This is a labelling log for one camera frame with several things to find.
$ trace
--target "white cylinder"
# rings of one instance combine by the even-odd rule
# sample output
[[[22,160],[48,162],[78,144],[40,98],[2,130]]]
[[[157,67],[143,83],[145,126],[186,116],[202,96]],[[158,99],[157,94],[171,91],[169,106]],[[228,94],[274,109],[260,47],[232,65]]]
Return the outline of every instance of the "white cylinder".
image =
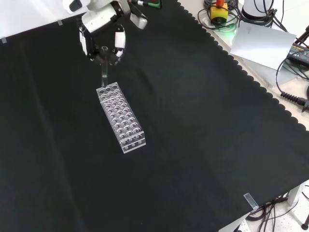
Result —
[[[256,6],[254,4],[254,0],[245,0],[242,10],[250,16],[263,17],[266,15],[266,13],[264,13],[264,1],[266,10],[269,10],[272,0],[255,0]]]

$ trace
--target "white wall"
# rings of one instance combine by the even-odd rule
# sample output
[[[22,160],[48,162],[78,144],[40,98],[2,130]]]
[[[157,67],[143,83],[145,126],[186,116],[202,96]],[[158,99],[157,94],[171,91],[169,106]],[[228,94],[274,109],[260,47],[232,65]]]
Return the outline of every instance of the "white wall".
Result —
[[[78,10],[74,15],[83,13]],[[68,18],[62,0],[0,0],[0,38]]]

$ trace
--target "table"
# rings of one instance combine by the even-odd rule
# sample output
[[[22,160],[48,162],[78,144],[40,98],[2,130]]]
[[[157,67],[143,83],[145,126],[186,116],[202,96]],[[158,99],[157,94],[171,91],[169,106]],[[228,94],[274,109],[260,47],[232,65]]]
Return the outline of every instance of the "table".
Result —
[[[128,51],[111,82],[147,144],[129,156],[108,132],[99,67],[81,53],[74,19],[2,45],[3,231],[34,221],[41,231],[215,231],[250,212],[245,193],[263,204],[306,180],[304,128],[177,7],[145,8],[143,33],[124,23]]]

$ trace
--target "floor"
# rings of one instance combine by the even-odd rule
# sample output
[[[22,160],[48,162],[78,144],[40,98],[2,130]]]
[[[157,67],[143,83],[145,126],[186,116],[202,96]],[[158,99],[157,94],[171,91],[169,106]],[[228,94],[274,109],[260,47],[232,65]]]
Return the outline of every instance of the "floor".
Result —
[[[303,192],[309,197],[309,187],[305,187]],[[277,204],[275,207],[276,216],[282,215],[291,209],[287,202]],[[276,218],[275,232],[303,232],[304,230],[301,229],[301,225],[306,221],[308,214],[309,201],[301,194],[298,204],[293,210],[282,217]],[[239,229],[242,232],[258,232],[260,223],[261,221],[244,221]],[[266,232],[272,232],[272,226],[273,221],[270,221],[267,225]]]

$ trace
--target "electronic device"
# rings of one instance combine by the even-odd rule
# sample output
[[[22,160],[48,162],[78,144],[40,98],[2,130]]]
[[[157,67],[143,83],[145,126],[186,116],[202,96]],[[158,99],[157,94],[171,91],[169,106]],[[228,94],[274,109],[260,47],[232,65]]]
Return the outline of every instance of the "electronic device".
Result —
[[[289,54],[293,54],[295,52],[299,52],[299,53],[296,53],[296,54],[288,57],[288,59],[292,62],[295,62],[297,64],[301,64],[301,65],[309,68],[309,49],[307,49],[303,46],[300,46],[296,43],[293,43]]]

